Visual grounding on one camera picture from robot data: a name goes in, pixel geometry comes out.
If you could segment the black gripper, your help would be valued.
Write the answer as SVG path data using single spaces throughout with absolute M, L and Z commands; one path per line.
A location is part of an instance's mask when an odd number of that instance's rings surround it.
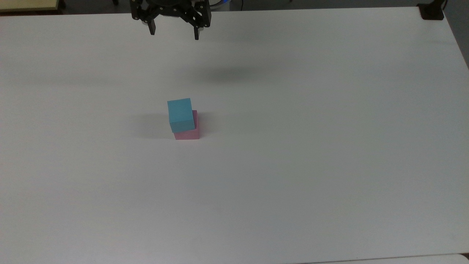
M 209 0 L 130 0 L 130 10 L 132 18 L 147 25 L 151 35 L 155 35 L 159 15 L 181 17 L 193 26 L 195 40 L 211 25 Z

